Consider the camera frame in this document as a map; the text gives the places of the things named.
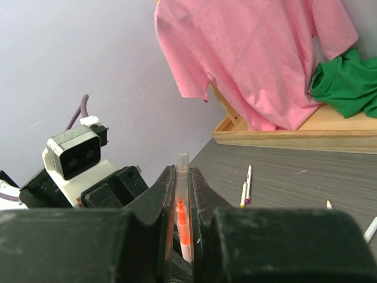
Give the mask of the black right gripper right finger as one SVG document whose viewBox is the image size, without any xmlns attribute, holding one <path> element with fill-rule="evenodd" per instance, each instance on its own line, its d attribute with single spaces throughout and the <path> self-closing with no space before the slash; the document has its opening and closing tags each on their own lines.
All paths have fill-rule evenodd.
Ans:
<svg viewBox="0 0 377 283">
<path fill-rule="evenodd" d="M 235 208 L 209 186 L 196 167 L 189 170 L 188 198 L 194 282 L 233 282 L 228 244 L 236 234 L 229 219 Z"/>
</svg>

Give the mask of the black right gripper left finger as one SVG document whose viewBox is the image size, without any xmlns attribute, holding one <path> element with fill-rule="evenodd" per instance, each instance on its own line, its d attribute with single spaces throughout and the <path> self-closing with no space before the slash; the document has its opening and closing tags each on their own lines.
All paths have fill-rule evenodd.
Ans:
<svg viewBox="0 0 377 283">
<path fill-rule="evenodd" d="M 126 206 L 124 282 L 169 282 L 173 254 L 175 166 Z"/>
</svg>

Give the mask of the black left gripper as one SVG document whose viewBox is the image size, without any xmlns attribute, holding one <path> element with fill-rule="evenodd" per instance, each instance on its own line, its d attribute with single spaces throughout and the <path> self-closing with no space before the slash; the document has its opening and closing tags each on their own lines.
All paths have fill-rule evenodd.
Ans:
<svg viewBox="0 0 377 283">
<path fill-rule="evenodd" d="M 126 166 L 99 184 L 103 183 L 109 185 L 111 191 L 124 206 L 148 189 L 139 166 Z M 28 208 L 72 207 L 45 169 L 38 171 L 21 187 L 19 199 Z"/>
</svg>

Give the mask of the orange highlighter pen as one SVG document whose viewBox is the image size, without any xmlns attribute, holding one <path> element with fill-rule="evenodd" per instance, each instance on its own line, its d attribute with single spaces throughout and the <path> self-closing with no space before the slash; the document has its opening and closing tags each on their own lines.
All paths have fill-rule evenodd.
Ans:
<svg viewBox="0 0 377 283">
<path fill-rule="evenodd" d="M 177 229 L 180 241 L 181 253 L 183 259 L 191 263 L 191 238 L 190 238 L 190 227 L 189 227 L 189 216 L 185 203 L 183 201 L 177 201 L 176 204 L 176 215 L 177 215 Z"/>
</svg>

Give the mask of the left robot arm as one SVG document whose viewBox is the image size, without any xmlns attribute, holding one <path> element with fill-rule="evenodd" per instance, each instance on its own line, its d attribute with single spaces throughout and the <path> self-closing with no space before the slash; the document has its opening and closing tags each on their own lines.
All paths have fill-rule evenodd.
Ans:
<svg viewBox="0 0 377 283">
<path fill-rule="evenodd" d="M 64 180 L 41 169 L 22 187 L 1 171 L 1 209 L 122 208 L 148 189 L 139 168 L 126 166 L 109 175 L 94 171 Z"/>
</svg>

